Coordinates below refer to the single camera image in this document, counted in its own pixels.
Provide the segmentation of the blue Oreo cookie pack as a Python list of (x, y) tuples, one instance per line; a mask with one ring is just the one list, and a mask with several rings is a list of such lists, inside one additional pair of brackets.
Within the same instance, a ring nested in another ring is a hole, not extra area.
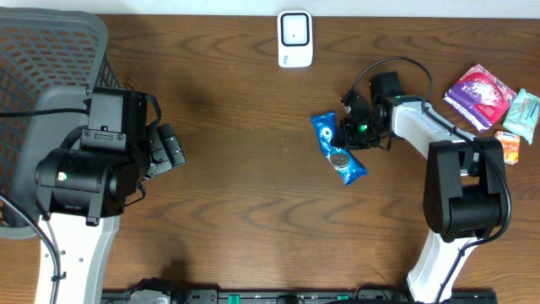
[(332, 144), (337, 138), (336, 115), (334, 111), (315, 115), (311, 119), (322, 154), (341, 177), (347, 187), (362, 176), (367, 176), (367, 169), (362, 166), (345, 148)]

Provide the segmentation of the pink purple liners pack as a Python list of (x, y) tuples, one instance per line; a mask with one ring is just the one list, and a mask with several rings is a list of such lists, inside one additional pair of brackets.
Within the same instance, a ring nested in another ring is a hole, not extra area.
[(497, 123), (515, 97), (513, 89), (476, 64), (445, 92), (443, 101), (482, 133)]

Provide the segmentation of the small orange box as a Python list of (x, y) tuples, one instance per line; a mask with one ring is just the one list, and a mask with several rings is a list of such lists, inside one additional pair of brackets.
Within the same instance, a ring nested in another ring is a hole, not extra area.
[(514, 165), (519, 161), (521, 137), (513, 133), (497, 131), (494, 136), (501, 142), (504, 152), (504, 160), (508, 165)]

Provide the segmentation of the green tissue wipes pack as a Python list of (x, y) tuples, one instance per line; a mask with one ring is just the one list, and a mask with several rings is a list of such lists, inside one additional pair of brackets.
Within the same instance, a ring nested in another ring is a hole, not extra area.
[(538, 118), (539, 98), (525, 89), (520, 89), (510, 103), (503, 126), (532, 144)]

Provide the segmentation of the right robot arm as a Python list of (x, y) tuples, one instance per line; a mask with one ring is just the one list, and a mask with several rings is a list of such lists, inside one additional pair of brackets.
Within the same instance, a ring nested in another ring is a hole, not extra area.
[(499, 238), (509, 225), (502, 145), (457, 128), (426, 97), (405, 94), (395, 72), (372, 77), (370, 95), (366, 101), (351, 88), (341, 99), (349, 116), (332, 143), (370, 149), (382, 139), (401, 138), (426, 159), (423, 211), (429, 234), (408, 273), (408, 296), (417, 303), (447, 301), (472, 251)]

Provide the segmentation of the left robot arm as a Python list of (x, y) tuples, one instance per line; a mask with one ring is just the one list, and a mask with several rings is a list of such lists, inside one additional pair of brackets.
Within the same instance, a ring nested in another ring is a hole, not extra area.
[(37, 201), (45, 213), (39, 226), (42, 269), (36, 302), (46, 286), (57, 303), (98, 303), (105, 268), (121, 216), (144, 182), (186, 162), (170, 124), (148, 125), (141, 133), (75, 128), (35, 169)]

